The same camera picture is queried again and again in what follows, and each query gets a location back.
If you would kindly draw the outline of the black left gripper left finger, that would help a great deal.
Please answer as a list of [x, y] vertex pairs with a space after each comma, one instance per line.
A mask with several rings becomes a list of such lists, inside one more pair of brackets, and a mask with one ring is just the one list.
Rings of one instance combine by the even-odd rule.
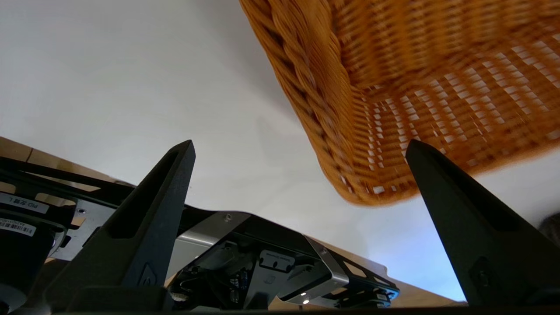
[[90, 199], [121, 204], [72, 261], [46, 264], [26, 308], [170, 309], [164, 282], [195, 159], [192, 141], [175, 145], [132, 191], [28, 165], [33, 174], [99, 186]]

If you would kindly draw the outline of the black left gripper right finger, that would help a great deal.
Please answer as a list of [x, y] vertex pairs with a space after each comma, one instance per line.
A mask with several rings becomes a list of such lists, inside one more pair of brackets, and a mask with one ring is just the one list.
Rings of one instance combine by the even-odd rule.
[[434, 147], [406, 160], [470, 306], [559, 305], [559, 249]]

